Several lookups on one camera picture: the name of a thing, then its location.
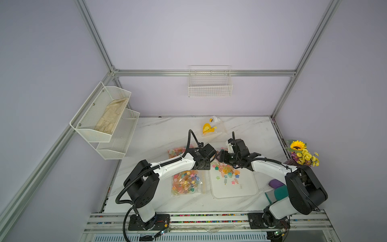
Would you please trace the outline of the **clear ziploc bag of candies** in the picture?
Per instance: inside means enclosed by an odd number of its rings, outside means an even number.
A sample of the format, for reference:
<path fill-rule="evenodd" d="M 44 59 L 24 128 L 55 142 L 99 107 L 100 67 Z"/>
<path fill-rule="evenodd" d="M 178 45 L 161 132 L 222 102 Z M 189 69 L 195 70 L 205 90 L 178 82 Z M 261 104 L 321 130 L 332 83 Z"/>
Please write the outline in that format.
<path fill-rule="evenodd" d="M 202 136 L 213 136 L 216 134 L 227 134 L 224 122 L 217 116 L 211 116 L 209 121 L 203 125 Z"/>

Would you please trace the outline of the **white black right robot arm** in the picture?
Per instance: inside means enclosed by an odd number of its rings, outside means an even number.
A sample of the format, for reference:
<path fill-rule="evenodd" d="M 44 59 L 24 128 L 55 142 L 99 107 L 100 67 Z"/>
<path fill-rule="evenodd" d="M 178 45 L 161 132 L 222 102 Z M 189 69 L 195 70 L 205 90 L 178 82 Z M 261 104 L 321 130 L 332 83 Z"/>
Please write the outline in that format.
<path fill-rule="evenodd" d="M 221 150 L 215 159 L 235 169 L 246 168 L 278 180 L 286 188 L 285 197 L 275 200 L 267 198 L 269 205 L 262 213 L 262 227 L 275 228 L 285 218 L 301 213 L 309 215 L 328 199 L 328 194 L 310 166 L 289 165 L 249 152 L 242 139 L 228 140 L 228 150 Z"/>

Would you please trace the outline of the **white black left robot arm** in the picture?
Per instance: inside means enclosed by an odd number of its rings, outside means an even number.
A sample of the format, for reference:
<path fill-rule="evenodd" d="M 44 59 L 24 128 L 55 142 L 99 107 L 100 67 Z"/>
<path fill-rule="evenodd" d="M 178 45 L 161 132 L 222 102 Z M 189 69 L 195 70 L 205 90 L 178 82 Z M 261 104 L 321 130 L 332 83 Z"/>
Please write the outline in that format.
<path fill-rule="evenodd" d="M 126 216 L 134 211 L 140 228 L 148 231 L 157 221 L 151 201 L 161 180 L 183 171 L 209 170 L 216 150 L 210 144 L 199 142 L 192 130 L 188 131 L 187 145 L 183 154 L 161 162 L 149 163 L 146 159 L 137 163 L 124 181 L 124 188 L 115 199 L 116 204 L 130 204 Z"/>

